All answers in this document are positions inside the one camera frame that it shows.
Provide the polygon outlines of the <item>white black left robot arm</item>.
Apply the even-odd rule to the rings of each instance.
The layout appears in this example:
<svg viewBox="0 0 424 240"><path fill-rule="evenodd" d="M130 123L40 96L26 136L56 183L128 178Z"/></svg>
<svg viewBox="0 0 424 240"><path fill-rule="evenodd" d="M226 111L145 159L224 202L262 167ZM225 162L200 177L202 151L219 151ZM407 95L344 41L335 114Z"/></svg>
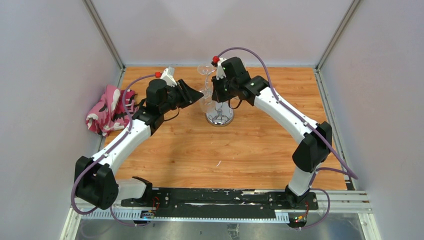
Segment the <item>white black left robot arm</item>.
<svg viewBox="0 0 424 240"><path fill-rule="evenodd" d="M141 177L117 180L115 174L129 155L159 129L167 112L186 108L203 97L202 92L191 88L182 79L175 83L167 83L161 78L151 80L143 105L127 127L92 157L81 156L76 161L72 206L76 206L75 198L101 210L127 199L134 199L142 207L149 206L153 201L149 181Z"/></svg>

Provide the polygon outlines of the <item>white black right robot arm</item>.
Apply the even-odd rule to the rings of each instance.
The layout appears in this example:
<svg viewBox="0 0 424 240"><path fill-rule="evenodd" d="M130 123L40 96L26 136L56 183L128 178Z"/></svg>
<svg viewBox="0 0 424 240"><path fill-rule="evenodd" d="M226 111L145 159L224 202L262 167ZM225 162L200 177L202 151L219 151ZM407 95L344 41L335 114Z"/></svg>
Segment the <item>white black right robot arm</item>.
<svg viewBox="0 0 424 240"><path fill-rule="evenodd" d="M332 127L302 114L279 96L264 77L250 76L239 57L214 56L211 64L216 72L211 79L212 100L223 103L237 97L248 102L279 123L298 144L292 154L293 176L284 190L286 204L298 209L306 201L315 171L331 152Z"/></svg>

